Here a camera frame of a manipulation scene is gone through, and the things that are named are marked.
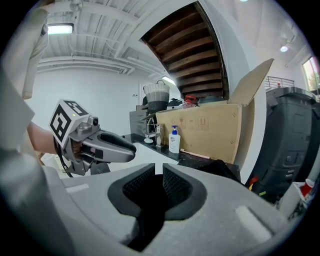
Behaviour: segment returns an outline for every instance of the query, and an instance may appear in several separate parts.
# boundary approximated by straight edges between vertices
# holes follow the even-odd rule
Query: ceiling light
[[[176,84],[175,84],[175,81],[173,81],[172,79],[170,79],[170,78],[167,77],[167,76],[162,77],[162,79],[168,81],[168,82],[171,83],[171,84],[176,85]]]
[[[283,52],[283,53],[285,53],[286,51],[288,51],[288,47],[282,46],[282,47],[280,48],[280,51]]]
[[[72,23],[48,24],[48,35],[72,34],[74,25]]]

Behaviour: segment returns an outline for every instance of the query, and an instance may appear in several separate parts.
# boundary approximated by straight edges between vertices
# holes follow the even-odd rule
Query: printed symbol on box
[[[179,118],[179,122],[178,122],[178,126],[181,129],[185,129],[186,128],[186,119],[183,117]]]
[[[64,102],[74,111],[76,112],[80,117],[84,115],[88,115],[88,112],[86,112],[81,106],[79,106],[75,101],[69,101],[64,100]]]
[[[63,141],[70,123],[71,119],[62,106],[58,105],[51,120],[50,127],[60,142]]]
[[[209,122],[206,116],[198,117],[198,130],[199,131],[208,131],[209,130]]]
[[[188,130],[195,131],[197,129],[197,121],[195,117],[187,118]]]

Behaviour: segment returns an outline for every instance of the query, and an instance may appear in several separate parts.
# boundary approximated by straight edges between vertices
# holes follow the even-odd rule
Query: red cup
[[[304,185],[301,187],[301,193],[302,195],[305,197],[314,187],[315,183],[310,180],[310,179],[306,179]]]

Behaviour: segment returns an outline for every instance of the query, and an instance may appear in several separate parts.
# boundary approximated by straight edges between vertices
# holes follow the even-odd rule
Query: faucet
[[[149,119],[148,121],[148,126],[147,126],[147,133],[145,134],[146,138],[153,138],[155,137],[155,142],[156,142],[156,146],[157,147],[162,147],[163,145],[163,138],[164,138],[164,125],[162,123],[158,123],[158,124],[152,124],[154,125],[155,128],[155,132],[149,132],[149,126],[152,118]]]

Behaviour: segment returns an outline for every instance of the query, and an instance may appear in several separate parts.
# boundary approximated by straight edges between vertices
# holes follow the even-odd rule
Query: window
[[[304,73],[308,83],[309,91],[320,88],[319,64],[315,57],[311,57],[303,64]]]

